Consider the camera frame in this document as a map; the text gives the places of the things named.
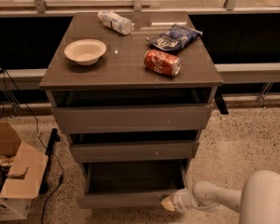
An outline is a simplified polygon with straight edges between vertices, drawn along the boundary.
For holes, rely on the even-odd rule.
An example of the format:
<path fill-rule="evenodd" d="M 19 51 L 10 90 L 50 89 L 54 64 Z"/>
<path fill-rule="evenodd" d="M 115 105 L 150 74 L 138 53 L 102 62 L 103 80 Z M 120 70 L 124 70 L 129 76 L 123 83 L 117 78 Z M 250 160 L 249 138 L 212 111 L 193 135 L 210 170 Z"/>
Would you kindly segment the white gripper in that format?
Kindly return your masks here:
<path fill-rule="evenodd" d="M 197 200 L 194 198 L 191 189 L 179 189 L 161 201 L 164 209 L 174 212 L 186 212 L 197 206 Z"/>

